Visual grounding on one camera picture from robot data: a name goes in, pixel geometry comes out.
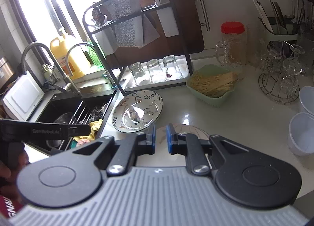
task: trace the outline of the black sink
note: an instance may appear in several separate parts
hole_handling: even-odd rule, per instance
[[[37,122],[53,123],[62,114],[71,112],[74,114],[74,122],[72,124],[88,124],[91,110],[95,106],[104,106],[105,104],[109,103],[102,115],[103,123],[97,133],[96,138],[98,138],[106,124],[111,110],[113,109],[118,94],[116,95],[116,90],[111,89],[104,91],[97,87],[88,89],[85,88],[85,90],[81,89],[81,91],[82,90],[83,96],[81,97],[69,97],[71,94],[62,93],[54,95],[46,108],[43,110]],[[58,149],[63,151],[69,149],[71,140],[72,138],[65,140]],[[40,142],[33,142],[31,145],[47,154],[50,154],[51,150],[54,150],[47,146],[45,140]]]

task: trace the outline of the green basket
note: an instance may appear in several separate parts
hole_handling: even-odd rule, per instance
[[[204,102],[206,102],[212,106],[219,107],[223,102],[226,101],[226,99],[230,96],[230,94],[233,92],[233,90],[227,91],[221,97],[212,98],[212,97],[208,97],[208,96],[196,91],[195,89],[191,88],[189,86],[189,84],[190,84],[191,78],[196,73],[200,73],[200,74],[203,74],[205,76],[213,76],[213,75],[223,74],[223,73],[228,73],[228,72],[230,72],[230,71],[227,69],[224,69],[223,67],[218,66],[218,65],[205,65],[201,69],[195,71],[192,74],[192,76],[186,80],[186,86],[189,88],[189,90],[192,92],[192,94],[194,96],[196,96],[197,98],[199,98],[200,100],[202,100],[202,101],[204,101]]]

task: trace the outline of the yellow cloth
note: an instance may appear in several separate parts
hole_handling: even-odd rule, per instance
[[[98,121],[91,122],[90,125],[90,134],[88,136],[75,136],[73,139],[75,141],[79,141],[81,139],[87,139],[89,141],[95,140],[95,132],[99,130],[100,126],[102,124],[102,119],[99,119]]]

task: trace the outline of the yellow detergent bottle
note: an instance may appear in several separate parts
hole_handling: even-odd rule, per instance
[[[62,69],[66,74],[70,76],[70,73],[66,67],[65,56],[69,49],[78,43],[73,35],[68,35],[64,27],[60,29],[62,36],[54,38],[50,43],[50,50],[55,56]],[[69,56],[69,66],[73,72],[73,76],[70,76],[72,80],[83,77],[90,68],[90,62],[87,60],[80,46],[74,48]]]

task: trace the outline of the wooden cutting board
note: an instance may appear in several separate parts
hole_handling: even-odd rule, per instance
[[[141,7],[154,4],[154,0],[140,0],[140,2]],[[188,52],[191,54],[203,51],[203,35],[194,0],[174,0],[173,3],[178,12],[178,21]],[[115,54],[106,56],[111,69],[129,66],[135,62],[147,62],[153,58],[162,59],[167,55],[184,54],[179,35],[168,38],[164,35],[157,12],[148,13],[147,17],[155,26],[160,37],[140,49],[137,47],[119,47]]]

